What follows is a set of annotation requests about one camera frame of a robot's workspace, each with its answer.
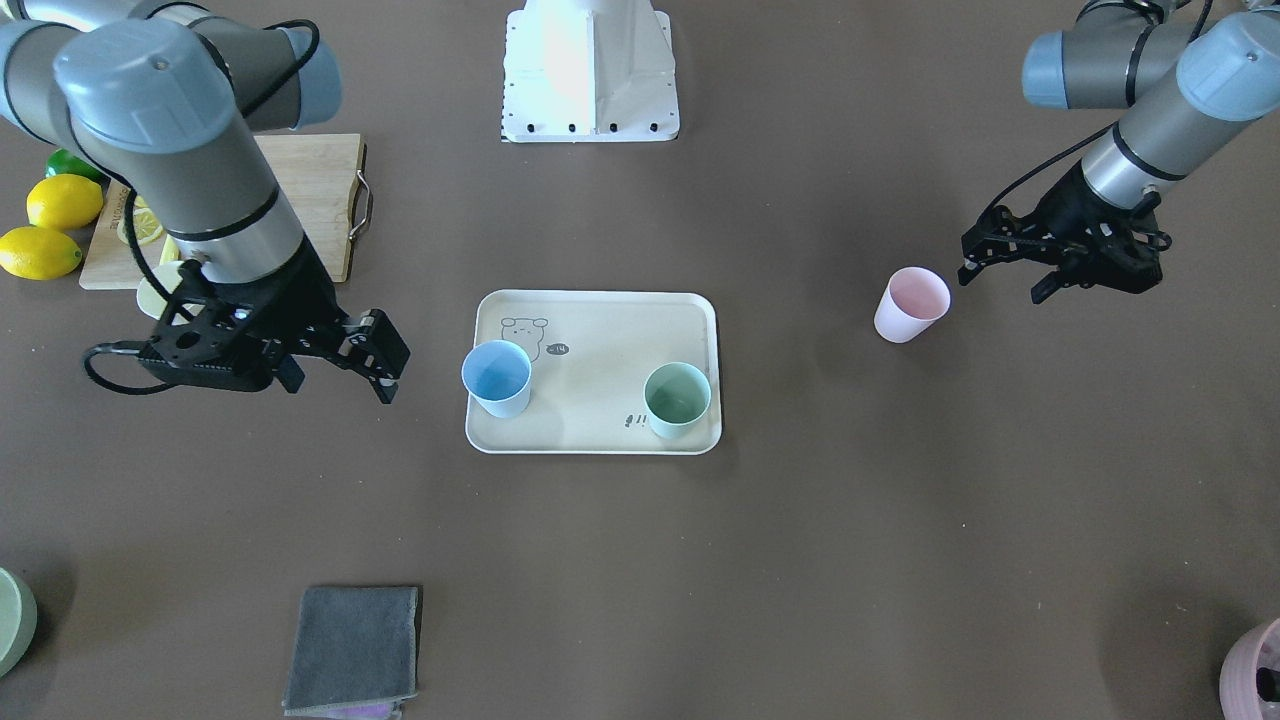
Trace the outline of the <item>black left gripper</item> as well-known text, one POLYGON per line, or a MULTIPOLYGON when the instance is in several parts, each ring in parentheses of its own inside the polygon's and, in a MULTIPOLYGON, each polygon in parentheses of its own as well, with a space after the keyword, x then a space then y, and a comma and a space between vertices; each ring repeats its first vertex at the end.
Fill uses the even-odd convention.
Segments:
POLYGON ((1164 279, 1160 255, 1171 245, 1155 218, 1161 202, 1158 191, 1142 190, 1135 208, 1116 208, 1093 192, 1075 165, 1027 217, 1004 205, 986 210, 986 225, 961 237, 957 283, 969 286, 993 264, 1032 260, 1055 268, 1032 286, 1033 305, 1074 286, 1143 293, 1164 279))

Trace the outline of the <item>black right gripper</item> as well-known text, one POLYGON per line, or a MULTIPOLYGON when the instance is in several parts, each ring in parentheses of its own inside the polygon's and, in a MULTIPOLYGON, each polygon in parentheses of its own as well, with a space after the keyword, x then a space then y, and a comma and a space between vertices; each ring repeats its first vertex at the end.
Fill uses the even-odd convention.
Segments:
POLYGON ((292 355, 334 357, 392 404, 411 351, 381 309, 360 319, 337 304, 334 284, 311 243, 283 266, 243 284, 214 283, 180 270, 161 319, 137 360, 175 386, 256 392, 275 378, 291 395, 305 382, 292 355))

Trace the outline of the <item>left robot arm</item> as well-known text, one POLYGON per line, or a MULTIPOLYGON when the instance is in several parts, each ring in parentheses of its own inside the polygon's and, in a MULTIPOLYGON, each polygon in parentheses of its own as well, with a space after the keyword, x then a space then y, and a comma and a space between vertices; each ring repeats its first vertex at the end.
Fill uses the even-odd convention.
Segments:
POLYGON ((1175 1, 1089 1, 1066 31, 1029 47, 1028 102, 1121 111, 1080 141, 1076 161, 1028 214, 993 199, 963 236, 957 281, 987 266, 1050 266, 1034 304, 1068 287, 1143 293, 1171 240, 1156 208, 1170 190, 1279 105, 1275 1, 1248 1, 1215 24, 1172 22, 1175 1))

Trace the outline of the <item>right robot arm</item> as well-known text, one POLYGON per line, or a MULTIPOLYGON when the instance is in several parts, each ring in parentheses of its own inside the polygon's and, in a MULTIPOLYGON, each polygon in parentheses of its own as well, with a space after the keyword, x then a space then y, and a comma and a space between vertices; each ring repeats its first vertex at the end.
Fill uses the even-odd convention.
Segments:
POLYGON ((340 76, 311 22, 256 29, 192 1, 5 1, 3 115, 129 186, 186 255, 136 357, 177 386, 257 392, 300 355, 365 378, 381 402, 410 350, 385 313, 343 311, 255 140, 332 118, 340 76))

